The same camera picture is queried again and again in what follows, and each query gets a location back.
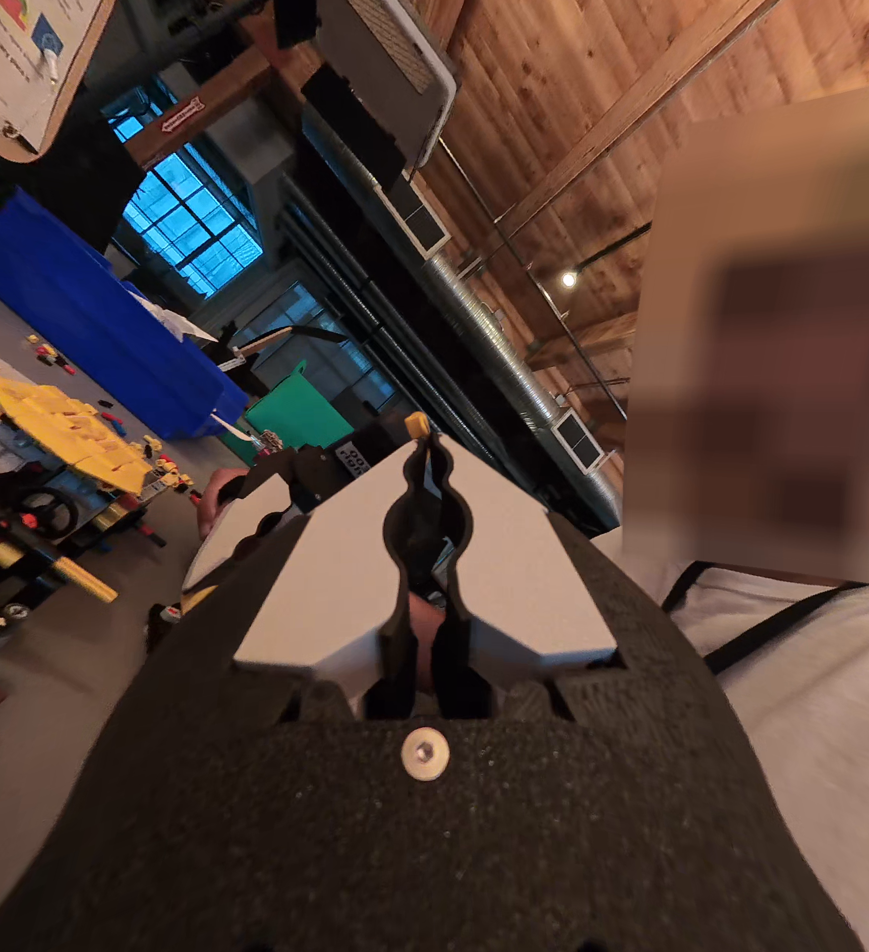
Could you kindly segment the grey ceiling heater unit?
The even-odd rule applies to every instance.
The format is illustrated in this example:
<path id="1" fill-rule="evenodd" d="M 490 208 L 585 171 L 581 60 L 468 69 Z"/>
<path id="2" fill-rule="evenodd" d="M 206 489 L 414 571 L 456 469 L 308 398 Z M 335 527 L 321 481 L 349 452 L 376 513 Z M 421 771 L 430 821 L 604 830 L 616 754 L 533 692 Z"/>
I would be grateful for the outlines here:
<path id="1" fill-rule="evenodd" d="M 301 94 L 382 191 L 428 159 L 458 86 L 448 59 L 396 1 L 275 1 L 277 48 L 313 44 Z"/>

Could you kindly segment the wooden framed sign board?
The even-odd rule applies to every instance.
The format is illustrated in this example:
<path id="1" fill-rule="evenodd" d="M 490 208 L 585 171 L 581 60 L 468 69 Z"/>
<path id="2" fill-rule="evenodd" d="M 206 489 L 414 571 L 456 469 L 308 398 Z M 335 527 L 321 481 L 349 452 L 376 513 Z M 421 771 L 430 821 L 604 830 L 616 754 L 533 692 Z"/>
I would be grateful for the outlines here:
<path id="1" fill-rule="evenodd" d="M 0 158 L 25 164 L 58 135 L 114 1 L 0 1 Z"/>

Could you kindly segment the large paned window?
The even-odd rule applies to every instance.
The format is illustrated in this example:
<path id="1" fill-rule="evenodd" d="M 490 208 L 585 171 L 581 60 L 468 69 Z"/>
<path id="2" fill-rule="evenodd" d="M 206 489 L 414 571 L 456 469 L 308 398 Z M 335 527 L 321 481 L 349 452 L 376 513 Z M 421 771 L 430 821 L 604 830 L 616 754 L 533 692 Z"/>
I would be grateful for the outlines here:
<path id="1" fill-rule="evenodd" d="M 264 254 L 246 190 L 230 186 L 192 146 L 144 174 L 123 220 L 159 264 L 204 300 Z"/>

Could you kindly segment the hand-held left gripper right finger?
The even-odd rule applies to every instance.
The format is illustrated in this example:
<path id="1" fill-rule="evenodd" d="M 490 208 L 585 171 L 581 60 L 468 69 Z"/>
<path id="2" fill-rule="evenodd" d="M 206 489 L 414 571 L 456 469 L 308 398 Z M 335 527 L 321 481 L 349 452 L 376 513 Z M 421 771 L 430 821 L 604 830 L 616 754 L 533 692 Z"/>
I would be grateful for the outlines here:
<path id="1" fill-rule="evenodd" d="M 512 688 L 612 660 L 617 643 L 547 509 L 450 437 L 443 499 L 462 505 L 454 577 L 472 632 L 469 666 Z"/>

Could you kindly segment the wooden beam red label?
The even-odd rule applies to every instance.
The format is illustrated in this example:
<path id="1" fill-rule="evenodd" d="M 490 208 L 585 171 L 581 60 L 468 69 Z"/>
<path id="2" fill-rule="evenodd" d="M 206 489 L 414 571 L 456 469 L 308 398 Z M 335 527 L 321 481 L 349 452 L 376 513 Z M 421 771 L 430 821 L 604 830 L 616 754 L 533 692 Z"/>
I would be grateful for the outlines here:
<path id="1" fill-rule="evenodd" d="M 124 148 L 141 170 L 151 170 L 266 86 L 271 72 L 265 54 L 256 46 L 249 48 L 189 98 L 145 125 Z"/>

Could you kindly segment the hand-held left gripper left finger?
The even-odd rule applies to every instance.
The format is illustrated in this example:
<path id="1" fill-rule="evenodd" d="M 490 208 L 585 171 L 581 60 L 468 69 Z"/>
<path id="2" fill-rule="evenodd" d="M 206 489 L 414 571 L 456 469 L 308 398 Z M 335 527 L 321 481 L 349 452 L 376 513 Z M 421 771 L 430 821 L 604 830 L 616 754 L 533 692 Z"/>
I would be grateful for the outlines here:
<path id="1" fill-rule="evenodd" d="M 393 616 L 400 570 L 384 520 L 407 490 L 412 441 L 309 515 L 233 660 L 337 684 L 359 700 L 382 676 L 378 635 Z"/>

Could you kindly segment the metal ceiling duct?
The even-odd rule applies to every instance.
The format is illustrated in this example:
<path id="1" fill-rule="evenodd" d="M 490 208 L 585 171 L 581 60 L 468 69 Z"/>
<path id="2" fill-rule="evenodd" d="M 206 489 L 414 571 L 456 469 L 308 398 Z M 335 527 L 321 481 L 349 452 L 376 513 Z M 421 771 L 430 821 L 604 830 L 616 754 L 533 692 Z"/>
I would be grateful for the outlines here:
<path id="1" fill-rule="evenodd" d="M 554 400 L 497 326 L 486 304 L 440 256 L 409 264 L 333 180 L 328 189 L 283 178 L 279 222 L 360 342 L 448 435 L 587 534 L 616 528 L 620 505 L 605 466 L 585 471 L 560 439 L 583 423 Z"/>

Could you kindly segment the blue storage bin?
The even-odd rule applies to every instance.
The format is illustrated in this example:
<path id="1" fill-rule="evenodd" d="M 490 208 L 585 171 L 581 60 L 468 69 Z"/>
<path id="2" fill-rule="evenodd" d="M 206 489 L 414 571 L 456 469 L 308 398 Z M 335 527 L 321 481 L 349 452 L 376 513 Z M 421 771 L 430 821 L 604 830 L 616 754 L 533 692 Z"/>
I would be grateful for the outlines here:
<path id="1" fill-rule="evenodd" d="M 0 209 L 0 301 L 165 440 L 222 431 L 249 397 L 179 341 L 110 263 L 17 189 Z"/>

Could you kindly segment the green tote bin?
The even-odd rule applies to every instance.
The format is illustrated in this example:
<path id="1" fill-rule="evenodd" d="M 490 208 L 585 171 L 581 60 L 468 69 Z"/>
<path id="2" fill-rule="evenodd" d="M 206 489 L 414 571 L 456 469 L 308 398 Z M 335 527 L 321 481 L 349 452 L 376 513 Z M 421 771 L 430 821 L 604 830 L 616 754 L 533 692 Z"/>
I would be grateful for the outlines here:
<path id="1" fill-rule="evenodd" d="M 306 377 L 300 361 L 265 397 L 244 413 L 256 432 L 274 433 L 286 448 L 332 447 L 353 435 L 354 427 Z"/>

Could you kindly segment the white crumpled paper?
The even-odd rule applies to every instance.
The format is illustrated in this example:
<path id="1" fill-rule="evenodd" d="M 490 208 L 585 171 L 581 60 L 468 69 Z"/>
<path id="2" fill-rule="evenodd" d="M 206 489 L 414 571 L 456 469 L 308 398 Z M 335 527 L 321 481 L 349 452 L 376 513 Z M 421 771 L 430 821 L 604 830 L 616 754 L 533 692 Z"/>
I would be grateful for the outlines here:
<path id="1" fill-rule="evenodd" d="M 181 314 L 166 309 L 165 307 L 151 302 L 145 298 L 131 285 L 125 286 L 125 290 L 135 299 L 155 320 L 170 332 L 175 339 L 182 342 L 185 337 L 217 343 L 218 340 L 203 328 L 196 326 L 190 320 Z"/>

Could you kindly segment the person's right hand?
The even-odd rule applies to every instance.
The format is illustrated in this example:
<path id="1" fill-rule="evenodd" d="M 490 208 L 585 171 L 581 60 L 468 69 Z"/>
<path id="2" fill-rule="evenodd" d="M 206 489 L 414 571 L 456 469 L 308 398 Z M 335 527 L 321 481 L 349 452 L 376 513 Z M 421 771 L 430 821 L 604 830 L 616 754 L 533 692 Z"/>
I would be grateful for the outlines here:
<path id="1" fill-rule="evenodd" d="M 249 468 L 219 468 L 214 470 L 197 505 L 197 531 L 205 541 L 225 508 L 241 496 Z"/>

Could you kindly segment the white vent box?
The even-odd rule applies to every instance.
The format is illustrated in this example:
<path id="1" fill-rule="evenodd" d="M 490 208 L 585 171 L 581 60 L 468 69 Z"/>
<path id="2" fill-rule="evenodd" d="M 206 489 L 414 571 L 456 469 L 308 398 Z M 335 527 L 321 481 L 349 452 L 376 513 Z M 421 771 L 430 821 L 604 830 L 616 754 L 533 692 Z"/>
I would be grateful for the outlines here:
<path id="1" fill-rule="evenodd" d="M 607 451 L 572 409 L 564 410 L 559 420 L 551 427 L 551 432 L 583 475 L 598 470 L 607 459 Z"/>
<path id="2" fill-rule="evenodd" d="M 451 232 L 406 172 L 379 195 L 422 260 L 428 261 L 449 244 Z"/>

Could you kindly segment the scattered small toy pins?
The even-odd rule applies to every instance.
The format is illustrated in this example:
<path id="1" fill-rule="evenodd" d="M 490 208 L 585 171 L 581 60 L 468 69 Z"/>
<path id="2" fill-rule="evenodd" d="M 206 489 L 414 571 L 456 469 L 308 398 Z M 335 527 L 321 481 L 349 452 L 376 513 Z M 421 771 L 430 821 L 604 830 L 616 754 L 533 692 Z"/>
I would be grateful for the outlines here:
<path id="1" fill-rule="evenodd" d="M 56 366 L 65 372 L 69 377 L 77 379 L 79 377 L 78 369 L 63 355 L 60 351 L 47 343 L 43 338 L 36 334 L 27 335 L 27 343 L 31 347 L 36 360 L 47 366 Z M 114 414 L 115 405 L 104 398 L 95 398 L 93 400 L 98 413 L 103 421 L 120 437 L 127 437 L 128 431 L 124 421 Z"/>

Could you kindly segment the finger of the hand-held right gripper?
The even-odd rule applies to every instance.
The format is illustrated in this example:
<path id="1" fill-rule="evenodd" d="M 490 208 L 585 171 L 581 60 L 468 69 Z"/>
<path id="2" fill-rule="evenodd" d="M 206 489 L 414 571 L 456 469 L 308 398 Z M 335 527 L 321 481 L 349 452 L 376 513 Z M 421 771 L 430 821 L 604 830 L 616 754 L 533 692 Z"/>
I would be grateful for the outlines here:
<path id="1" fill-rule="evenodd" d="M 304 512 L 290 497 L 289 485 L 274 475 L 255 488 L 247 476 L 241 496 L 230 503 L 202 542 L 182 586 L 182 593 L 202 588 L 220 572 L 245 561 L 263 541 L 284 530 Z"/>

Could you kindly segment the yellow toy car model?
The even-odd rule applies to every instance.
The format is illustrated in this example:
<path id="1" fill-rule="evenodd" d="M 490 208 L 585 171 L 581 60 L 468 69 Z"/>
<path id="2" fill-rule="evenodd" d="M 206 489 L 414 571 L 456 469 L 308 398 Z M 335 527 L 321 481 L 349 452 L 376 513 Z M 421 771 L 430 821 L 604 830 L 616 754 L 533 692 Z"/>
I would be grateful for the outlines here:
<path id="1" fill-rule="evenodd" d="M 0 647 L 66 585 L 113 602 L 117 593 L 78 558 L 129 531 L 164 548 L 147 522 L 151 505 L 200 500 L 159 440 L 126 440 L 110 406 L 0 373 Z M 5 698 L 0 688 L 0 705 Z"/>

